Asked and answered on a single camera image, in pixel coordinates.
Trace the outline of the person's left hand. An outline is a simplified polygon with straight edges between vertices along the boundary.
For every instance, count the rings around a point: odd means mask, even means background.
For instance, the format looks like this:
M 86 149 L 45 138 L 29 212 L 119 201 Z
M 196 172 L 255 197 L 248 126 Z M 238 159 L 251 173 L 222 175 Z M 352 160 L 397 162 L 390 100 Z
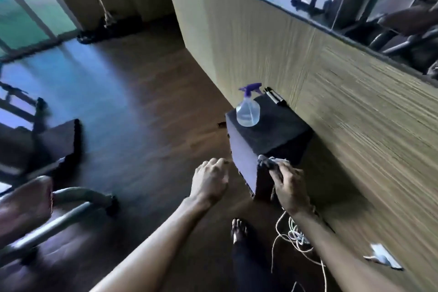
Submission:
M 228 187 L 228 179 L 202 179 L 201 164 L 195 169 L 189 198 L 206 208 L 211 208 L 224 195 Z

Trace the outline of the clear purple-top spray bottle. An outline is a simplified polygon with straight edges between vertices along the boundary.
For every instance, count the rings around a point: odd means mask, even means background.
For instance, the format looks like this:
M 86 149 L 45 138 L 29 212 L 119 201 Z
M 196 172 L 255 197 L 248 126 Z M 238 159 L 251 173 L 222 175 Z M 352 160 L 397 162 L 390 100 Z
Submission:
M 244 93 L 243 100 L 236 107 L 237 122 L 243 127 L 253 127 L 260 120 L 260 105 L 251 96 L 253 92 L 262 95 L 262 83 L 252 83 L 239 88 Z

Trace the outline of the person's right hand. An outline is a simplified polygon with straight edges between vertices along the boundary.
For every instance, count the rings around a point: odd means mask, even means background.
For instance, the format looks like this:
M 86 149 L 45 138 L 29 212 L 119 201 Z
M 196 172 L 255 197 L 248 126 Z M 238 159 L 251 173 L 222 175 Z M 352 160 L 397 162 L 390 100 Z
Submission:
M 304 171 L 294 168 L 290 163 L 279 162 L 279 168 L 283 174 L 284 198 L 279 201 L 283 210 L 291 217 L 305 213 L 312 215 L 314 207 L 306 189 Z

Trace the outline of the brown padded exercise bench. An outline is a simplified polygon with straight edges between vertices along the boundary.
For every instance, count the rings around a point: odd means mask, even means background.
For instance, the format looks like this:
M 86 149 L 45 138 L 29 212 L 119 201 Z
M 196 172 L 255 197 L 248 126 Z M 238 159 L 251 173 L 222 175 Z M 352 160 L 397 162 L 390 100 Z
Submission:
M 53 190 L 45 175 L 0 196 L 0 268 L 15 261 L 31 265 L 41 243 L 98 209 L 114 217 L 120 203 L 115 195 L 84 187 Z

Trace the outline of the black cube box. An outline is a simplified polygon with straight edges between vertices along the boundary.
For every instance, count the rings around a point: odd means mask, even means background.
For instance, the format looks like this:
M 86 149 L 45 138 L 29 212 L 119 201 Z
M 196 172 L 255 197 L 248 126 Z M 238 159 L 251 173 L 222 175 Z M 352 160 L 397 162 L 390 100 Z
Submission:
M 255 101 L 261 107 L 259 122 L 252 127 L 237 122 L 237 111 L 226 113 L 227 133 L 233 162 L 254 200 L 271 201 L 274 182 L 258 157 L 288 160 L 300 164 L 314 131 L 290 107 L 276 105 L 267 95 Z

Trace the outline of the person's left forearm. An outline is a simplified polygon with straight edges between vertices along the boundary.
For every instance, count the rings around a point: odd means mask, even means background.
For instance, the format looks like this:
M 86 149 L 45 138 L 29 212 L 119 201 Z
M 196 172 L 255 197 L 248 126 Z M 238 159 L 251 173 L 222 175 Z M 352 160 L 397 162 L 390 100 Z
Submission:
M 89 292 L 157 292 L 200 219 L 211 208 L 204 196 L 190 196 L 145 241 Z

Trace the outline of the person's leg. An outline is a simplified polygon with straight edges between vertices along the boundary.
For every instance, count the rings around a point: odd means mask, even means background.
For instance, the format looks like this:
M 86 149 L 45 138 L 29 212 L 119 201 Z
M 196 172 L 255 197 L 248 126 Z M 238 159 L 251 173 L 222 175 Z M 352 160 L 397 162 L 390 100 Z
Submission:
M 233 244 L 232 260 L 236 292 L 280 292 L 266 258 L 260 258 L 248 240 L 238 240 Z

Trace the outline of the white paper scrap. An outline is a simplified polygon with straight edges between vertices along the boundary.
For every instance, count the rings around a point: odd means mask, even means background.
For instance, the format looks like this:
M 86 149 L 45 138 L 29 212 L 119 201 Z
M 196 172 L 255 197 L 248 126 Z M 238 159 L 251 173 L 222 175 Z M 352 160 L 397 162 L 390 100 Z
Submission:
M 372 254 L 363 256 L 367 261 L 374 262 L 386 267 L 390 267 L 393 270 L 403 271 L 404 268 L 400 263 L 391 255 L 389 251 L 381 243 L 374 243 L 370 245 Z

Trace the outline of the black pile of gear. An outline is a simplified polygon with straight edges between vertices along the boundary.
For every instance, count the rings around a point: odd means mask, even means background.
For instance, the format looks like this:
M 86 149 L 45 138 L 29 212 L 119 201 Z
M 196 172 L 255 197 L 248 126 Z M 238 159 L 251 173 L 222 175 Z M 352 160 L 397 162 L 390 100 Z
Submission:
M 102 17 L 96 29 L 81 31 L 76 39 L 80 44 L 95 44 L 105 40 L 137 34 L 143 29 L 144 24 L 140 16 L 122 18 L 109 25 L 106 24 L 105 18 Z

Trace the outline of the black exercise machine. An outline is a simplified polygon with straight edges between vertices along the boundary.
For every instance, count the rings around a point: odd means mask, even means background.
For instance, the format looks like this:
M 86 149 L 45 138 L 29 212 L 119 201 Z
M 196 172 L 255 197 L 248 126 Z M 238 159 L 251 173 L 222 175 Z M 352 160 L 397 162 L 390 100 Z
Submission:
M 82 126 L 72 119 L 49 127 L 47 102 L 0 81 L 0 184 L 19 186 L 41 175 L 74 169 Z

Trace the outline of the glass sliding door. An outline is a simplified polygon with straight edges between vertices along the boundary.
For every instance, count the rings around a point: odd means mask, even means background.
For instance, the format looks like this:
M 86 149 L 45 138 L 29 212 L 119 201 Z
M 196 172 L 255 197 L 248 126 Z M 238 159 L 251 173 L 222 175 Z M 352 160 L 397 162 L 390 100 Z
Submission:
M 0 62 L 59 45 L 80 28 L 63 0 L 0 0 Z

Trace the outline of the person's foot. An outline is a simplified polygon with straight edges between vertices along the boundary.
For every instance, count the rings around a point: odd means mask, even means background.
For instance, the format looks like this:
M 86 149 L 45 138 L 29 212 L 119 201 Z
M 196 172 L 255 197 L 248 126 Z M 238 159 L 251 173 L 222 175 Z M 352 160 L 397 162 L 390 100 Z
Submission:
M 236 244 L 237 242 L 252 241 L 254 236 L 254 229 L 248 221 L 242 218 L 233 218 L 231 228 L 231 239 L 233 244 Z

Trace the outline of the person's right forearm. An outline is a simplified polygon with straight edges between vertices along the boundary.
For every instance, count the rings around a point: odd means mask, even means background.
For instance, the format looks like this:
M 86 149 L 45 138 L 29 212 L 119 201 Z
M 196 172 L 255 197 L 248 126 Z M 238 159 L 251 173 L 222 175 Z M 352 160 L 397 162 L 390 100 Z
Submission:
M 343 292 L 406 292 L 356 257 L 314 213 L 289 213 Z

